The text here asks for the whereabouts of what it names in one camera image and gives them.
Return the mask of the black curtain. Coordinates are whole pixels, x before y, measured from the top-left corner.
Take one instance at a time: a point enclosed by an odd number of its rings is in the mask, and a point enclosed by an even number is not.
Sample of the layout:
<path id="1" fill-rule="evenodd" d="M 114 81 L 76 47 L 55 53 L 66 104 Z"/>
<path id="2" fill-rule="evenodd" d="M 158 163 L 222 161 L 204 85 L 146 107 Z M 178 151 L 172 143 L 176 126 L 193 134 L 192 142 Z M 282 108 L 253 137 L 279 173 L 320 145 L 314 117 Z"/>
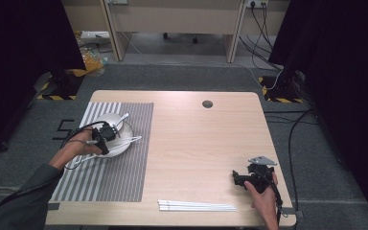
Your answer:
<path id="1" fill-rule="evenodd" d="M 61 0 L 0 0 L 0 143 L 40 76 L 83 67 Z"/>
<path id="2" fill-rule="evenodd" d="M 368 0 L 289 0 L 270 56 L 305 76 L 334 145 L 368 201 Z"/>

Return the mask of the black stand base hazard tape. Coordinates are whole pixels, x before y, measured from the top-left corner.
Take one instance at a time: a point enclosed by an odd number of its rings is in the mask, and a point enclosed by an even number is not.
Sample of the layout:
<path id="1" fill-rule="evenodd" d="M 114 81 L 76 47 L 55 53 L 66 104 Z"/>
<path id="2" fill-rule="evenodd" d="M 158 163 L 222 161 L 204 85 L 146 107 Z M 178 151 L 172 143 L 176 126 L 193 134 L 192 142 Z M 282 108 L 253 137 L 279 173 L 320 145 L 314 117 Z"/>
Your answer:
<path id="1" fill-rule="evenodd" d="M 72 71 L 56 71 L 48 77 L 37 93 L 39 100 L 75 100 L 84 77 L 77 77 Z"/>
<path id="2" fill-rule="evenodd" d="M 280 75 L 258 77 L 264 99 L 273 103 L 301 104 L 303 99 L 296 92 L 294 84 L 290 81 L 282 82 L 279 78 Z"/>

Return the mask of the yellow plastic bag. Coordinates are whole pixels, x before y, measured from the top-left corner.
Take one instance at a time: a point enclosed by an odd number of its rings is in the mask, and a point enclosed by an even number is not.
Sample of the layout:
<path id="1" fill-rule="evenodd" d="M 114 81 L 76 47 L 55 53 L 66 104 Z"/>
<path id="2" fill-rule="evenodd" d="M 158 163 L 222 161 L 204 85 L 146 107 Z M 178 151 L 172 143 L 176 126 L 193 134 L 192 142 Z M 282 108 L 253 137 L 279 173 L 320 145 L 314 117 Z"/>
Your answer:
<path id="1" fill-rule="evenodd" d="M 80 52 L 84 63 L 84 68 L 71 70 L 76 77 L 82 77 L 86 74 L 99 71 L 107 64 L 107 60 L 105 58 L 97 56 L 88 48 L 83 48 L 80 50 Z"/>

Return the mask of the white plate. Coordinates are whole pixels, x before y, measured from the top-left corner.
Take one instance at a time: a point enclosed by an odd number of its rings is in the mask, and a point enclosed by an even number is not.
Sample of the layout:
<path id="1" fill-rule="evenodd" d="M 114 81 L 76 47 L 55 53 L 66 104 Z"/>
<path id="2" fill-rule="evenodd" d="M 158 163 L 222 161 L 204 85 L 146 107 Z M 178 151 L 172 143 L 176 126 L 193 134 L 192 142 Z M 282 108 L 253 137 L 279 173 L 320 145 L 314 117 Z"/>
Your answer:
<path id="1" fill-rule="evenodd" d="M 123 122 L 123 128 L 121 131 L 122 131 L 122 138 L 134 136 L 132 128 L 125 122 Z"/>

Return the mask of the person's right hand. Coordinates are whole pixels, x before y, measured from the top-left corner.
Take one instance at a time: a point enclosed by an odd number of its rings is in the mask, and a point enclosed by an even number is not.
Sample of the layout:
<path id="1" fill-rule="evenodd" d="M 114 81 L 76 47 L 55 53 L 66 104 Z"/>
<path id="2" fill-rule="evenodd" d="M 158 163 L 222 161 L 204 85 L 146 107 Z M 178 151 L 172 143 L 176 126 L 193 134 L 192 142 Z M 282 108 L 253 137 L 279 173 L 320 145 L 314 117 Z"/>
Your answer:
<path id="1" fill-rule="evenodd" d="M 263 213 L 276 213 L 276 194 L 271 186 L 268 186 L 261 194 L 253 186 L 247 190 L 252 197 L 252 208 L 255 208 L 260 215 Z"/>

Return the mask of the beige office desk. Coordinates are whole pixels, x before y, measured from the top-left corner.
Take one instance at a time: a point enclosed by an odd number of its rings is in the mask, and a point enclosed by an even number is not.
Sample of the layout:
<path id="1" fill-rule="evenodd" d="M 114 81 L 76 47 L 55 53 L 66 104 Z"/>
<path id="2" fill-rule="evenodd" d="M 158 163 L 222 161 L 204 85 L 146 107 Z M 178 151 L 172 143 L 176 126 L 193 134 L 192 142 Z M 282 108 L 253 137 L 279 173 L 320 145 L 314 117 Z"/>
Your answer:
<path id="1" fill-rule="evenodd" d="M 124 59 L 133 33 L 221 35 L 232 62 L 241 35 L 256 35 L 265 23 L 279 32 L 290 0 L 268 0 L 249 9 L 245 0 L 61 0 L 75 31 L 108 32 L 116 60 Z"/>

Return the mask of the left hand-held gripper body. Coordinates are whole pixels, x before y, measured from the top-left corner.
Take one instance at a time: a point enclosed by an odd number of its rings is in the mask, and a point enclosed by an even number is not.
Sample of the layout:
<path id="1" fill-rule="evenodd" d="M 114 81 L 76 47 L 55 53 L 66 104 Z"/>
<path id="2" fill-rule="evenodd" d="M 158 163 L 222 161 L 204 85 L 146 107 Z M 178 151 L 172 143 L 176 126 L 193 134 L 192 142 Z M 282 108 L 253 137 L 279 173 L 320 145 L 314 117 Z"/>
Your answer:
<path id="1" fill-rule="evenodd" d="M 107 155 L 109 153 L 107 142 L 116 139 L 116 133 L 111 127 L 103 127 L 97 129 L 96 127 L 92 130 L 92 139 L 96 141 L 96 146 L 102 151 L 102 155 Z"/>

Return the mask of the white flat box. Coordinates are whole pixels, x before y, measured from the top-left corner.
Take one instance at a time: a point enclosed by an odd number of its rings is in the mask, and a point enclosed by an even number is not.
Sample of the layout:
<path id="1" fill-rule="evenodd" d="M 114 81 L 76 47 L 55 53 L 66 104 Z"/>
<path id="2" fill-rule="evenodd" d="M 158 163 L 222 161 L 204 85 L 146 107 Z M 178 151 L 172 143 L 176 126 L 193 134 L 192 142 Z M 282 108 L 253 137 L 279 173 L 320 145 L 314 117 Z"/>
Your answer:
<path id="1" fill-rule="evenodd" d="M 108 32 L 91 32 L 91 31 L 82 31 L 80 33 L 80 37 L 82 39 L 94 39 L 94 38 L 109 38 Z"/>

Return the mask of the person's left hand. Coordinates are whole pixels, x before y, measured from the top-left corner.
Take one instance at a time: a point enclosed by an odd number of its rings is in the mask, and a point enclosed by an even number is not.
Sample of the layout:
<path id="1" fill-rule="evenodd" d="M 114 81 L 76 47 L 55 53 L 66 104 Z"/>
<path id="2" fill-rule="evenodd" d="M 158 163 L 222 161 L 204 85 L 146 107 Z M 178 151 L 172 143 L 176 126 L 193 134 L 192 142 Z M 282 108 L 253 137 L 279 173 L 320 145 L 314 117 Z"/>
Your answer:
<path id="1" fill-rule="evenodd" d="M 71 157 L 86 154 L 100 155 L 102 151 L 95 144 L 92 144 L 92 131 L 93 128 L 90 126 L 75 134 L 66 142 L 62 150 Z"/>

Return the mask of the grey striped placemat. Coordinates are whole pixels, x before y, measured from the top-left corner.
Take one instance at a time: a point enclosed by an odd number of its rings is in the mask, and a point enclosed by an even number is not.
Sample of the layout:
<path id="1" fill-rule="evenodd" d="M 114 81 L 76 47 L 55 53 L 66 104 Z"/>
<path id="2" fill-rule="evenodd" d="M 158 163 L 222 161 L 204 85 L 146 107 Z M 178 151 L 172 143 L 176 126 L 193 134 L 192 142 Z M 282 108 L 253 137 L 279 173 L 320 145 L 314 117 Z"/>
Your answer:
<path id="1" fill-rule="evenodd" d="M 52 200 L 59 201 L 122 201 L 139 202 L 144 188 L 152 103 L 90 103 L 82 117 L 83 126 L 95 124 L 106 113 L 117 113 L 141 139 L 122 154 L 111 158 L 93 158 L 80 162 L 78 156 L 67 164 Z"/>

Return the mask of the white bowl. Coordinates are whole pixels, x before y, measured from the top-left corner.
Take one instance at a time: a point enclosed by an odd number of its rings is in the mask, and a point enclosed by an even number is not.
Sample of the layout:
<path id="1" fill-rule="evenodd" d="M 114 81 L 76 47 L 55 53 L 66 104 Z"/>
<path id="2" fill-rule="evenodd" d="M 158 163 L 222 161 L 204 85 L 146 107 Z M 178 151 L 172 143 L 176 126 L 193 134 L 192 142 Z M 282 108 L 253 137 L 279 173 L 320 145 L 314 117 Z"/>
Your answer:
<path id="1" fill-rule="evenodd" d="M 106 113 L 101 115 L 95 120 L 95 125 L 93 127 L 96 127 L 97 129 L 101 129 L 103 127 L 110 127 L 105 126 L 106 123 L 115 124 L 122 116 L 117 113 Z"/>

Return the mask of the white wall socket strip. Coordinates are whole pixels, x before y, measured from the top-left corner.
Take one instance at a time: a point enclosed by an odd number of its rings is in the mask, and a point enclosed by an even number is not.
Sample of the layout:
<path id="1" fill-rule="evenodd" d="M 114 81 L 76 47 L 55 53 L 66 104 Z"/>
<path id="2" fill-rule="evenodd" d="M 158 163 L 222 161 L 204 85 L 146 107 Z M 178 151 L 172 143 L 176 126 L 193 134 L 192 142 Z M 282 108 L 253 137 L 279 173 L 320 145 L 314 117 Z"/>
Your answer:
<path id="1" fill-rule="evenodd" d="M 249 9 L 264 9 L 268 5 L 268 0 L 245 0 L 245 4 Z"/>

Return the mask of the white spoon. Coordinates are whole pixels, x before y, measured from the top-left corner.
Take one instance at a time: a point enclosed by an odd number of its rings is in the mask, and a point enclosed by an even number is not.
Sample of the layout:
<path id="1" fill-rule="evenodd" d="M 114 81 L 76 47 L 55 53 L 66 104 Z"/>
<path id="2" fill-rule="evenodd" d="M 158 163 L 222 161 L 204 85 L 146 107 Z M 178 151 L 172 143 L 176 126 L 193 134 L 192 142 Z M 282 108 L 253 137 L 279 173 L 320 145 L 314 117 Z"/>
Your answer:
<path id="1" fill-rule="evenodd" d="M 124 114 L 115 124 L 114 127 L 118 129 L 118 126 L 120 123 L 122 123 L 127 117 L 129 116 L 129 113 Z"/>

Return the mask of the white chopstick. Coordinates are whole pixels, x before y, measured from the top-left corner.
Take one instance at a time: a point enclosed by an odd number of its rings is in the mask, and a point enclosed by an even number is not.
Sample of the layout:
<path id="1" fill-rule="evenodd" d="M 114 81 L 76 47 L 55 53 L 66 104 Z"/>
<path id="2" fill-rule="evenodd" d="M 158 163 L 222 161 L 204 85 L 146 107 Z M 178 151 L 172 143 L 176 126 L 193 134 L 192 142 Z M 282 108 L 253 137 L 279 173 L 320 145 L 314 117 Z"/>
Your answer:
<path id="1" fill-rule="evenodd" d="M 208 203 L 208 202 L 192 202 L 192 201 L 177 201 L 177 200 L 165 200 L 159 199 L 157 202 L 161 205 L 172 206 L 215 206 L 215 207 L 233 207 L 231 204 L 222 203 Z"/>
<path id="2" fill-rule="evenodd" d="M 129 146 L 131 143 L 136 142 L 140 139 L 141 139 L 141 136 L 117 138 L 113 141 L 107 142 L 106 145 L 111 149 L 115 149 L 115 148 L 122 147 L 122 146 Z"/>
<path id="3" fill-rule="evenodd" d="M 212 208 L 212 209 L 236 209 L 235 206 L 229 204 L 215 203 L 192 203 L 192 202 L 159 202 L 159 206 L 166 207 L 187 207 L 187 208 Z"/>
<path id="4" fill-rule="evenodd" d="M 84 162 L 84 161 L 87 161 L 93 158 L 111 158 L 111 157 L 118 156 L 122 154 L 123 152 L 125 152 L 132 143 L 140 139 L 141 139 L 141 136 L 136 136 L 136 137 L 127 137 L 127 138 L 117 138 L 113 141 L 106 142 L 105 146 L 109 150 L 109 153 L 100 154 L 100 155 L 91 154 L 88 156 L 83 156 L 80 159 L 80 162 Z"/>
<path id="5" fill-rule="evenodd" d="M 160 207 L 192 207 L 192 206 L 159 206 Z M 234 208 L 234 207 L 192 207 L 192 208 L 219 208 L 219 209 L 224 209 L 224 208 Z"/>
<path id="6" fill-rule="evenodd" d="M 236 208 L 192 208 L 192 207 L 160 207 L 159 211 L 166 212 L 235 212 Z"/>

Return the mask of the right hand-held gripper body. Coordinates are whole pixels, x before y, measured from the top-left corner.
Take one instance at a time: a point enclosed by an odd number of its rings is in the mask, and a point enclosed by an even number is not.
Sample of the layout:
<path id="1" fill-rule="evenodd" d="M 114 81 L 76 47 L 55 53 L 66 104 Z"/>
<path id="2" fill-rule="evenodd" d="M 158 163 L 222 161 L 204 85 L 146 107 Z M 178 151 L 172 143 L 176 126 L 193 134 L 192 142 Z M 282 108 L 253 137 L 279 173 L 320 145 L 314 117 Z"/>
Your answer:
<path id="1" fill-rule="evenodd" d="M 265 156 L 250 158 L 248 162 L 248 175 L 241 176 L 240 185 L 244 186 L 244 182 L 247 181 L 261 194 L 274 183 L 272 174 L 276 163 Z"/>

